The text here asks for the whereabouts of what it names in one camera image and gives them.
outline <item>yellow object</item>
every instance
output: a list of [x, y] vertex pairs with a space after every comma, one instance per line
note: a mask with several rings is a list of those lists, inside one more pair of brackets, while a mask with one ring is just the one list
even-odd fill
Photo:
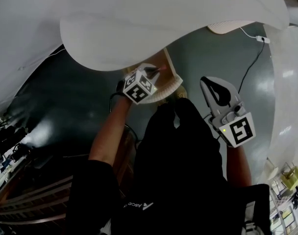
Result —
[[298, 185], [298, 166], [294, 166], [289, 172], [284, 172], [281, 180], [289, 190], [293, 190]]

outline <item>gray floor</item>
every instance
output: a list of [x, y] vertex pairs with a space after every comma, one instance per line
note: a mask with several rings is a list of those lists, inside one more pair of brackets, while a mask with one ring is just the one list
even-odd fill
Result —
[[[245, 27], [248, 34], [265, 35], [261, 24]], [[202, 116], [209, 113], [199, 79], [217, 76], [239, 87], [248, 66], [253, 62], [262, 43], [235, 30], [216, 35], [206, 28], [192, 32], [172, 43], [169, 53], [189, 98]], [[121, 71], [100, 72], [82, 67], [66, 51], [47, 59], [26, 82], [12, 103], [12, 112], [24, 110], [31, 119], [32, 132], [24, 142], [36, 147], [57, 142], [81, 143], [87, 150], [108, 114], [108, 100], [115, 91]], [[269, 148], [274, 118], [273, 66], [270, 49], [265, 46], [261, 57], [246, 77], [241, 97], [252, 112], [257, 137], [245, 145], [254, 182], [262, 172]], [[133, 106], [127, 123], [141, 139], [156, 105]], [[226, 148], [221, 141], [223, 171]], [[63, 151], [69, 153], [84, 152]], [[185, 151], [193, 157], [194, 152]]]

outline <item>power plug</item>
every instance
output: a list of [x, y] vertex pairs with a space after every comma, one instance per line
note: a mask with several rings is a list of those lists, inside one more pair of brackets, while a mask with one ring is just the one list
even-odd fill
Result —
[[262, 37], [262, 36], [256, 36], [257, 41], [259, 42], [265, 42], [266, 44], [270, 43], [270, 39], [267, 37]]

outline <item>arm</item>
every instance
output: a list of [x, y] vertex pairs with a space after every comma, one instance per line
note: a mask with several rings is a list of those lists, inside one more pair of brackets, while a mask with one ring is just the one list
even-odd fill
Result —
[[242, 146], [227, 147], [227, 181], [234, 187], [251, 186], [249, 165]]
[[119, 99], [92, 144], [89, 160], [113, 165], [131, 104], [127, 97]]

